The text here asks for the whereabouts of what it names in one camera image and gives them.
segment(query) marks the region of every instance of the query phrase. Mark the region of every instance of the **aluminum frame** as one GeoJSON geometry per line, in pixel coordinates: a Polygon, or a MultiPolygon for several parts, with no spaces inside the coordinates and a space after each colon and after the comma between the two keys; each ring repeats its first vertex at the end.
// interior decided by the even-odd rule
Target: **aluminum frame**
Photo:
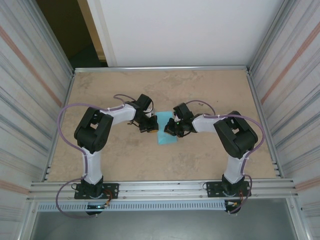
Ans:
{"type": "MultiPolygon", "coordinates": [[[[73,76],[71,78],[69,87],[68,87],[68,89],[66,91],[65,100],[64,100],[64,102],[63,102],[63,104],[61,106],[61,109],[64,108],[68,104],[68,101],[69,101],[69,98],[70,98],[70,94],[71,94],[71,90],[72,90],[72,87],[74,85],[74,82],[75,82],[75,74],[73,74],[73,76]]],[[[66,112],[64,112],[62,114],[62,116],[61,116],[62,120],[64,119],[65,114],[66,114],[66,112]]],[[[54,159],[54,155],[55,155],[55,151],[56,151],[56,147],[57,147],[57,143],[58,143],[58,136],[59,136],[58,135],[58,128],[56,128],[55,129],[55,133],[54,133],[54,137],[53,137],[52,142],[51,142],[50,152],[48,154],[47,166],[46,166],[46,168],[44,169],[44,171],[42,173],[42,182],[47,180],[47,175],[50,173],[51,164],[52,164],[52,161],[54,159]]]]}
{"type": "Polygon", "coordinates": [[[76,68],[74,73],[137,72],[137,71],[204,71],[204,70],[247,70],[245,65],[212,66],[128,66],[76,68]]]}
{"type": "MultiPolygon", "coordinates": [[[[245,70],[247,80],[250,86],[251,94],[258,112],[260,121],[266,130],[266,141],[269,146],[270,155],[272,157],[272,163],[278,162],[278,154],[275,150],[268,125],[258,99],[258,95],[253,84],[251,75],[248,72],[246,66],[160,66],[160,67],[109,67],[109,68],[76,68],[76,73],[91,73],[91,72],[132,72],[132,71],[205,71],[205,70],[245,70]]],[[[72,85],[75,76],[73,76],[68,89],[66,100],[64,104],[68,103],[72,85]]],[[[52,149],[49,158],[48,170],[53,159],[53,155],[56,149],[58,137],[55,137],[52,143],[52,149]]],[[[281,175],[282,169],[279,164],[274,168],[277,175],[281,175]]],[[[207,192],[203,189],[203,183],[205,182],[219,182],[221,180],[190,180],[190,181],[124,181],[118,182],[120,184],[119,198],[114,201],[201,201],[208,200],[207,192]]],[[[33,225],[36,220],[38,206],[44,202],[54,202],[58,189],[64,182],[34,182],[31,185],[30,194],[27,198],[25,205],[25,224],[21,231],[20,239],[29,239],[32,233],[33,225]]],[[[285,198],[288,203],[291,218],[294,222],[294,227],[297,232],[299,240],[310,239],[308,230],[305,224],[301,224],[302,216],[299,211],[292,210],[292,201],[298,197],[295,185],[292,179],[289,178],[265,178],[265,179],[253,179],[252,196],[251,199],[274,199],[285,198]]],[[[228,200],[228,197],[213,198],[228,200]]],[[[66,186],[59,196],[59,202],[99,202],[99,200],[75,200],[74,190],[71,186],[66,186]]]]}
{"type": "MultiPolygon", "coordinates": [[[[120,181],[118,199],[112,201],[184,201],[184,200],[229,200],[234,197],[208,198],[203,188],[206,182],[221,180],[184,180],[184,181],[120,181]]],[[[64,182],[34,182],[31,185],[27,202],[54,202],[57,192],[64,182]]],[[[289,178],[253,179],[252,199],[297,198],[295,184],[289,178]]],[[[71,184],[65,186],[59,202],[101,202],[101,199],[74,199],[75,191],[71,184]]]]}

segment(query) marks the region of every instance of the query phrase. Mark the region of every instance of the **robotic arm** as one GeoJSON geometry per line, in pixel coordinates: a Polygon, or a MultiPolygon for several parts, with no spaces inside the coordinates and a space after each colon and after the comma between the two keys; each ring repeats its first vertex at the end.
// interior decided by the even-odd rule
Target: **robotic arm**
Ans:
{"type": "MultiPolygon", "coordinates": [[[[258,136],[246,120],[238,117],[215,117],[196,114],[185,103],[173,108],[175,119],[170,118],[164,131],[172,136],[183,138],[189,133],[217,133],[225,151],[228,153],[227,168],[222,175],[221,191],[227,197],[236,196],[244,186],[243,170],[246,156],[251,151],[258,136]]],[[[232,111],[230,115],[239,115],[232,111]]]]}
{"type": "Polygon", "coordinates": [[[87,158],[82,154],[83,176],[85,178],[81,180],[79,186],[80,195],[95,199],[100,198],[103,194],[101,151],[107,143],[113,125],[125,121],[133,123],[134,121],[138,124],[141,133],[158,131],[157,116],[152,113],[153,109],[148,109],[151,103],[151,98],[141,94],[137,101],[128,101],[125,105],[106,110],[89,107],[86,110],[74,132],[74,138],[77,140],[78,146],[84,150],[87,158]]]}

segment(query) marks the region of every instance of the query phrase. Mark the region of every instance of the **beige work surface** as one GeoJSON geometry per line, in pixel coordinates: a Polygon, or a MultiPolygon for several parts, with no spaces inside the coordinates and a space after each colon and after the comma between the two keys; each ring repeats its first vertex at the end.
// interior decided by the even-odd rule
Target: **beige work surface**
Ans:
{"type": "MultiPolygon", "coordinates": [[[[172,111],[182,102],[197,99],[211,104],[217,114],[236,110],[259,120],[243,70],[82,72],[75,76],[68,103],[111,108],[121,104],[113,99],[118,93],[134,98],[146,94],[156,112],[172,111]]],[[[194,114],[210,112],[198,103],[188,106],[194,114]]],[[[66,111],[62,132],[74,144],[74,131],[86,109],[77,106],[66,111]]],[[[260,140],[259,128],[252,127],[260,140]]],[[[220,179],[226,166],[227,153],[216,134],[191,133],[176,143],[158,145],[156,133],[140,133],[126,122],[111,128],[101,156],[105,181],[220,179]]],[[[275,178],[266,143],[250,156],[245,172],[253,178],[275,178]]],[[[59,138],[48,180],[68,181],[82,173],[81,153],[59,138]]]]}

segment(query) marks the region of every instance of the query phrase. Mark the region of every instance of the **purple cable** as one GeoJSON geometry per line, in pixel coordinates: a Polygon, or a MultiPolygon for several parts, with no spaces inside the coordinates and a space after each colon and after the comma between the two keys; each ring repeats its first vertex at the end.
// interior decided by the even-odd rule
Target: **purple cable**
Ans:
{"type": "Polygon", "coordinates": [[[194,103],[194,102],[199,102],[199,103],[207,105],[209,108],[211,108],[211,110],[213,111],[213,114],[216,115],[215,109],[209,103],[207,103],[205,101],[202,101],[202,100],[191,100],[191,101],[187,101],[185,104],[194,103]]]}
{"type": "Polygon", "coordinates": [[[251,190],[252,190],[252,185],[253,185],[253,180],[252,180],[250,175],[244,174],[245,165],[246,165],[247,159],[249,158],[249,155],[251,155],[253,152],[255,152],[264,143],[265,138],[266,138],[266,133],[265,133],[264,128],[262,127],[262,125],[259,122],[257,122],[256,120],[253,120],[252,118],[247,117],[247,116],[236,115],[236,114],[227,114],[227,115],[218,115],[218,116],[204,116],[204,118],[205,119],[219,119],[219,118],[240,118],[240,119],[245,119],[245,120],[248,120],[248,121],[256,124],[260,128],[260,130],[262,132],[261,141],[259,142],[259,144],[256,147],[254,147],[251,151],[249,151],[246,154],[246,156],[245,156],[245,158],[243,160],[242,166],[241,166],[241,170],[240,170],[240,172],[241,172],[241,174],[243,176],[248,177],[250,179],[250,189],[249,189],[248,194],[246,195],[245,199],[242,201],[242,203],[238,207],[236,207],[235,209],[233,209],[232,211],[229,212],[229,214],[232,214],[232,213],[236,212],[238,209],[240,209],[245,204],[245,202],[248,200],[248,198],[250,196],[250,193],[251,193],[251,190]]]}
{"type": "Polygon", "coordinates": [[[60,192],[62,191],[62,189],[67,186],[68,184],[72,183],[72,182],[76,182],[76,181],[81,181],[82,179],[84,179],[87,174],[88,174],[88,158],[87,158],[87,154],[86,152],[81,149],[80,147],[72,144],[71,142],[69,142],[65,136],[63,135],[62,131],[61,131],[61,124],[60,124],[60,121],[61,121],[61,117],[62,117],[62,114],[64,113],[65,110],[67,110],[68,108],[71,108],[71,107],[76,107],[76,106],[85,106],[85,107],[91,107],[91,108],[95,108],[95,109],[98,109],[98,110],[101,110],[101,111],[116,111],[116,110],[120,110],[120,109],[123,109],[124,106],[125,106],[125,101],[123,99],[121,99],[120,97],[117,97],[117,96],[124,96],[124,97],[127,97],[127,98],[130,98],[132,100],[135,101],[134,98],[128,96],[128,95],[124,95],[124,94],[116,94],[113,96],[114,99],[118,99],[118,100],[121,100],[123,102],[123,105],[122,106],[119,106],[119,107],[114,107],[114,108],[107,108],[107,109],[104,109],[104,108],[101,108],[101,107],[98,107],[98,106],[95,106],[95,105],[91,105],[91,104],[88,104],[88,103],[73,103],[73,104],[70,104],[70,105],[67,105],[65,106],[64,108],[62,108],[58,114],[58,117],[57,117],[57,120],[56,120],[56,125],[57,125],[57,129],[58,129],[58,133],[60,135],[60,137],[62,138],[63,141],[65,141],[69,146],[79,150],[80,152],[83,153],[83,156],[84,156],[84,176],[82,177],[79,177],[79,178],[76,178],[76,179],[73,179],[73,180],[70,180],[70,181],[67,181],[65,184],[63,184],[60,189],[58,190],[58,192],[56,193],[56,196],[55,196],[55,206],[56,208],[59,210],[60,213],[62,213],[63,215],[65,215],[66,217],[69,217],[69,218],[73,218],[73,219],[88,219],[88,218],[92,218],[94,217],[95,215],[90,215],[90,216],[77,216],[77,215],[70,215],[66,212],[64,212],[60,207],[59,207],[59,204],[58,204],[58,198],[59,198],[59,194],[60,192]]]}
{"type": "Polygon", "coordinates": [[[113,96],[114,99],[118,99],[118,100],[122,101],[123,104],[125,104],[125,101],[124,101],[121,97],[118,97],[118,96],[123,96],[123,97],[126,97],[126,98],[128,98],[128,99],[131,99],[131,100],[133,100],[133,101],[136,101],[133,97],[128,96],[128,95],[125,95],[125,94],[122,94],[122,93],[119,93],[119,94],[116,94],[116,95],[113,96]]]}

